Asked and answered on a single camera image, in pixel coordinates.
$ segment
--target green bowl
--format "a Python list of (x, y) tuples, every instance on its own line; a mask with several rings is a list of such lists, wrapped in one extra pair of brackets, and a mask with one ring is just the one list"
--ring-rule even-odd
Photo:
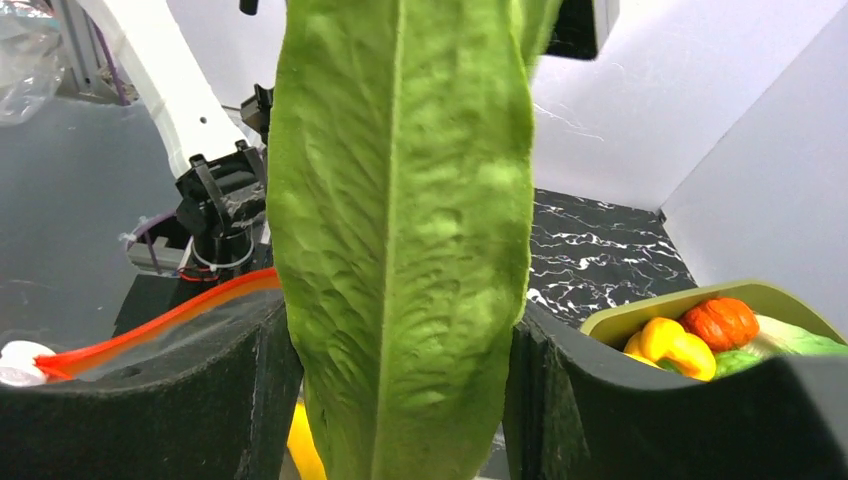
[(660, 297), (640, 300), (595, 313), (580, 331), (616, 349), (624, 348), (627, 339), (654, 317), (680, 318), (687, 310), (704, 300), (730, 297), (742, 300), (760, 315), (823, 335), (842, 344), (845, 339), (806, 303), (767, 283), (742, 280), (710, 287), (693, 288)]

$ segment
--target yellow object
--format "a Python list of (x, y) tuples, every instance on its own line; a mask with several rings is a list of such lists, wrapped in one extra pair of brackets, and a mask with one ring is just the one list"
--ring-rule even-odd
[(318, 456), (315, 444), (312, 442), (312, 430), (309, 429), (309, 421), (306, 419), (306, 407), (301, 402), (297, 402), (294, 408), (286, 445), (289, 447), (289, 453), (301, 480), (327, 480), (324, 464), (321, 463), (321, 457)]
[(640, 357), (639, 355), (633, 355), (632, 353), (625, 353), (625, 355), (627, 355), (628, 357), (632, 358), (633, 360), (636, 360), (637, 362), (642, 362), (642, 363), (644, 363), (645, 365), (650, 365), (650, 366), (652, 366), (652, 367), (654, 367), (654, 368), (660, 368), (660, 366), (659, 366), (659, 365), (657, 365), (656, 363), (654, 363), (654, 362), (652, 362), (652, 361), (648, 360), (648, 359), (647, 359), (647, 358), (645, 358), (645, 357)]
[(712, 380), (716, 372), (715, 356), (710, 347), (669, 318), (657, 317), (648, 322), (641, 332), (630, 337), (624, 353), (644, 358), (655, 366), (667, 359), (683, 375), (705, 382)]

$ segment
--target lettuce leaf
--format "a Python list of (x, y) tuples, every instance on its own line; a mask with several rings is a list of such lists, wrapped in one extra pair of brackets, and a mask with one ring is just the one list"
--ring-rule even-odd
[(760, 333), (742, 350), (767, 358), (787, 353), (798, 355), (848, 355), (848, 345), (808, 332), (765, 315), (757, 315)]
[(288, 1), (267, 207), (330, 480), (488, 456), (530, 267), (520, 37), (552, 22), (510, 1)]

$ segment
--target white panel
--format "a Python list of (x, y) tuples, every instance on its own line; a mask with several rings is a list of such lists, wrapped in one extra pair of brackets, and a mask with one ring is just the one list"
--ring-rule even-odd
[(845, 0), (628, 0), (598, 60), (544, 58), (542, 188), (657, 209)]
[(274, 85), (286, 24), (285, 0), (260, 0), (248, 16), (239, 0), (168, 0), (171, 13), (209, 84), (226, 106)]
[(700, 284), (770, 281), (848, 332), (848, 9), (663, 211)]

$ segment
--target marble surface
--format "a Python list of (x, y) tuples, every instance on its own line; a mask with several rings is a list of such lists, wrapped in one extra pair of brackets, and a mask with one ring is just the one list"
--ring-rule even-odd
[(527, 298), (572, 327), (696, 286), (652, 212), (537, 190), (533, 223)]

